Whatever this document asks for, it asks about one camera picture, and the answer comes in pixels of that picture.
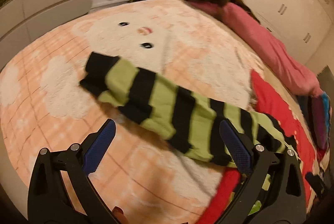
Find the operator thumb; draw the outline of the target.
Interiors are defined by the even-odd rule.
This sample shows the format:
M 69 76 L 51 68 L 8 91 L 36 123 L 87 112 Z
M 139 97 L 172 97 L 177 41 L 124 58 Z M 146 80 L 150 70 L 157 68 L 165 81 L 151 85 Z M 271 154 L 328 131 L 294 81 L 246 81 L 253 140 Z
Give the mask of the operator thumb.
M 112 213 L 121 224 L 129 224 L 129 221 L 125 217 L 124 212 L 120 207 L 115 206 L 112 210 Z

